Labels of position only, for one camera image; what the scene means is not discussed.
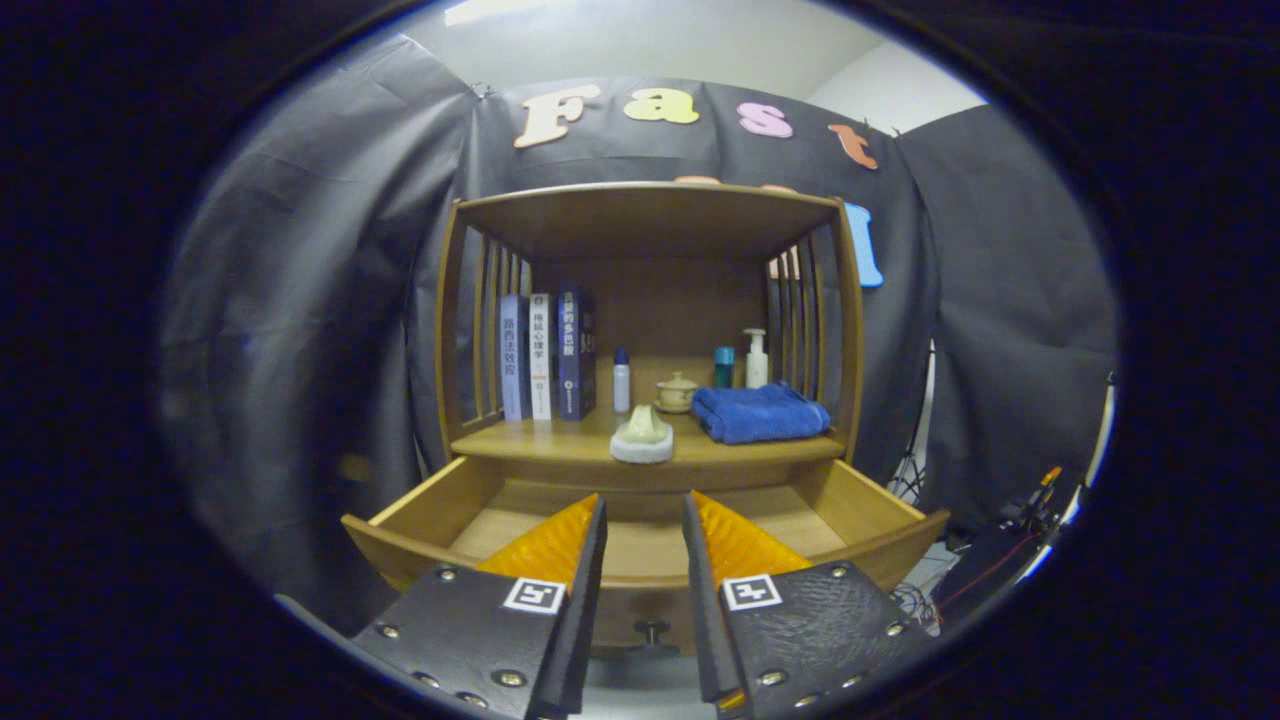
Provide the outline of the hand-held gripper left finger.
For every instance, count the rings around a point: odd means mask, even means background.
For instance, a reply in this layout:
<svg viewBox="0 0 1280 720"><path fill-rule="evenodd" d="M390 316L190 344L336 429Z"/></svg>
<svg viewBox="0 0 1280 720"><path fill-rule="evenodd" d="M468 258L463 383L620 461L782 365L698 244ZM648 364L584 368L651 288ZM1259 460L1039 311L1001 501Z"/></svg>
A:
<svg viewBox="0 0 1280 720"><path fill-rule="evenodd" d="M353 644L421 696L480 719L564 719L582 708L607 542L605 502L571 505L525 536L545 568L436 562Z"/></svg>

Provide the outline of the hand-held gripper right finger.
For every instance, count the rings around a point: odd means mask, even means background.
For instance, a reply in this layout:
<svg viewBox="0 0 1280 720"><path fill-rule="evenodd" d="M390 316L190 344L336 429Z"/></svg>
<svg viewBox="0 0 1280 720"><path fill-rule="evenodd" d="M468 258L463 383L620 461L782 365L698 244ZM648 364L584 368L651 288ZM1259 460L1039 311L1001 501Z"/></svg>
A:
<svg viewBox="0 0 1280 720"><path fill-rule="evenodd" d="M684 537L701 697L719 719L835 719L934 646L852 562L791 562L698 492Z"/></svg>

